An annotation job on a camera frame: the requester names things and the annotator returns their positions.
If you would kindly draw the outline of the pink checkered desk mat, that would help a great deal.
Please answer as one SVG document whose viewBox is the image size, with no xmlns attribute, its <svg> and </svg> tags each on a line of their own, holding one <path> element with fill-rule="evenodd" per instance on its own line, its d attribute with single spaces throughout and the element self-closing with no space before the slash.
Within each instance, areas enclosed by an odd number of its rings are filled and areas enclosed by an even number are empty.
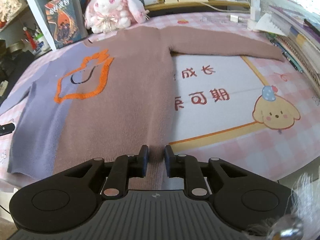
<svg viewBox="0 0 320 240">
<path fill-rule="evenodd" d="M 132 28 L 179 25 L 239 34 L 270 44 L 242 25 L 226 23 L 223 16 L 211 13 L 160 16 Z M 90 35 L 84 40 L 98 42 L 116 34 Z M 42 66 L 80 42 L 32 63 L 12 93 Z M 284 57 L 279 61 L 175 52 L 171 57 L 176 96 L 167 145 L 176 154 L 193 155 L 200 161 L 218 157 L 271 180 L 284 178 L 319 157 L 319 98 L 307 78 Z M 1 112 L 1 123 L 12 122 L 16 126 L 24 107 L 25 101 L 21 101 Z M 7 172 L 12 137 L 13 133 L 1 139 L 2 190 L 38 181 Z M 151 169 L 149 148 L 147 176 L 131 179 L 132 189 L 154 190 L 165 185 L 163 147 L 160 171 Z"/>
</svg>

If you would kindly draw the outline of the stack of books right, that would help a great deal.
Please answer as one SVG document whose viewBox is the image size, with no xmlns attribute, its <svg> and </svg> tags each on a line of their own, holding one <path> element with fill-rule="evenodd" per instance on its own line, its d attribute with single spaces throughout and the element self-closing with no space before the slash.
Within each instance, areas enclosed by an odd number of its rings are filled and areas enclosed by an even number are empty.
<svg viewBox="0 0 320 240">
<path fill-rule="evenodd" d="M 319 35 L 308 25 L 319 26 L 319 17 L 304 9 L 292 10 L 275 5 L 269 5 L 268 10 L 271 22 L 284 33 L 275 41 L 300 65 L 319 93 Z"/>
</svg>

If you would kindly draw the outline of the Harry Potter book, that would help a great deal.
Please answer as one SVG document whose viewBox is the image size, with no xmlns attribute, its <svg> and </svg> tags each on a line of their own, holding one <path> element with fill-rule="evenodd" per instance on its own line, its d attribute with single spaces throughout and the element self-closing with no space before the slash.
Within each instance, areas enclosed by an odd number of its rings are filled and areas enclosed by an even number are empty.
<svg viewBox="0 0 320 240">
<path fill-rule="evenodd" d="M 80 0 L 51 0 L 44 7 L 57 49 L 87 37 Z"/>
</svg>

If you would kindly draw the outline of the pink white bunny plush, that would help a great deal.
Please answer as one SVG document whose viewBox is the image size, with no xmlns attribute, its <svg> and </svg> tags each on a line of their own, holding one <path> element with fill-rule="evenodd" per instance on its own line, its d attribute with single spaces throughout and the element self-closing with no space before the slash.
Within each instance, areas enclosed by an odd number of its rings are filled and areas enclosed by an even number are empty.
<svg viewBox="0 0 320 240">
<path fill-rule="evenodd" d="M 95 34 L 109 33 L 144 23 L 148 13 L 140 0 L 90 0 L 84 22 L 86 29 Z"/>
</svg>

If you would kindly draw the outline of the purple and brown sweater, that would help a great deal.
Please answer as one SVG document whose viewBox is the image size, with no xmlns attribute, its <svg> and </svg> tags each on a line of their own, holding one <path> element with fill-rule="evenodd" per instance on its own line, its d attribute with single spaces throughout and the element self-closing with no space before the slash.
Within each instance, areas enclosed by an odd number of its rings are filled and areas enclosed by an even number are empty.
<svg viewBox="0 0 320 240">
<path fill-rule="evenodd" d="M 159 172 L 175 107 L 172 53 L 283 60 L 275 46 L 222 31 L 140 26 L 84 40 L 42 66 L 1 105 L 25 101 L 7 172 L 41 180 L 95 157 L 150 147 Z"/>
</svg>

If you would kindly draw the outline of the white charger plug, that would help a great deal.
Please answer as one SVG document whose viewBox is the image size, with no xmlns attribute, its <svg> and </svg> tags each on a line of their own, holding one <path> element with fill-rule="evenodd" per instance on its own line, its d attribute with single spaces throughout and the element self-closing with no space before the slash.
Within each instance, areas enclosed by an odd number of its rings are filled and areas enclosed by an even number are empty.
<svg viewBox="0 0 320 240">
<path fill-rule="evenodd" d="M 238 15 L 230 15 L 230 21 L 234 23 L 239 22 L 239 16 Z"/>
</svg>

